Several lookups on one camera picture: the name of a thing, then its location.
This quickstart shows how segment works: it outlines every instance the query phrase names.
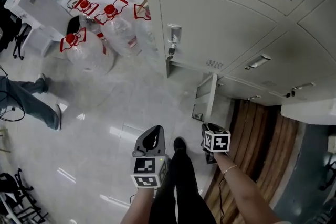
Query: black shoe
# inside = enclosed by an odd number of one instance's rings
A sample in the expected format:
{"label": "black shoe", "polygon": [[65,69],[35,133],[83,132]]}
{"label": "black shoe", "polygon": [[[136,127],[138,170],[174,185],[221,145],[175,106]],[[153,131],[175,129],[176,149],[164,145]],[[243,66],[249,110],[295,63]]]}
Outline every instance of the black shoe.
{"label": "black shoe", "polygon": [[178,137],[174,141],[174,150],[175,152],[181,151],[183,153],[187,153],[187,145],[184,142],[184,139],[182,137]]}

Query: white floor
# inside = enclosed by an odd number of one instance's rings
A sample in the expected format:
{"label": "white floor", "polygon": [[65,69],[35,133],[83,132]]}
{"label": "white floor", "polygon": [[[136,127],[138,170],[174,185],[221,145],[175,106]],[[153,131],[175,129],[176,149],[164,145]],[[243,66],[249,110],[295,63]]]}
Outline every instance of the white floor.
{"label": "white floor", "polygon": [[[23,170],[51,223],[120,223],[137,190],[130,177],[131,152],[137,137],[154,125],[164,127],[170,156],[174,139],[186,139],[199,192],[205,193],[213,167],[206,165],[200,147],[201,122],[191,119],[202,74],[181,71],[165,80],[138,56],[118,58],[101,76],[54,56],[14,60],[12,49],[0,54],[9,78],[35,81],[43,72],[52,79],[49,93],[36,96],[64,110],[60,132],[29,115],[17,123],[0,122],[8,128],[0,147],[3,143],[12,150],[0,152],[2,171]],[[228,128],[230,99],[219,102],[216,123],[223,119]]]}

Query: forearm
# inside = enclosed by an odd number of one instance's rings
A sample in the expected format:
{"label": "forearm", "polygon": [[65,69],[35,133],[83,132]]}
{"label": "forearm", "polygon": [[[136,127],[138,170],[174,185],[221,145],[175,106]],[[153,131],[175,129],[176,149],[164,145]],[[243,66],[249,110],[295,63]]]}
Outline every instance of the forearm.
{"label": "forearm", "polygon": [[153,188],[139,188],[121,224],[148,224],[153,195]]}
{"label": "forearm", "polygon": [[[215,158],[222,173],[235,165],[221,153],[215,153]],[[257,185],[238,167],[228,170],[224,176],[247,224],[273,224],[280,221],[262,197]]]}

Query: white box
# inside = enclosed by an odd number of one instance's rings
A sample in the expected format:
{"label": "white box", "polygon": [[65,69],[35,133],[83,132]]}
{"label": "white box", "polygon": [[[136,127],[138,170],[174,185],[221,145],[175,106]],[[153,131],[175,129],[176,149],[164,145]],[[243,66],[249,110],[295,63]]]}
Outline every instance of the white box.
{"label": "white box", "polygon": [[203,146],[211,152],[228,152],[230,140],[229,131],[205,131]]}
{"label": "white box", "polygon": [[137,188],[159,188],[168,171],[166,156],[132,157],[131,177]]}

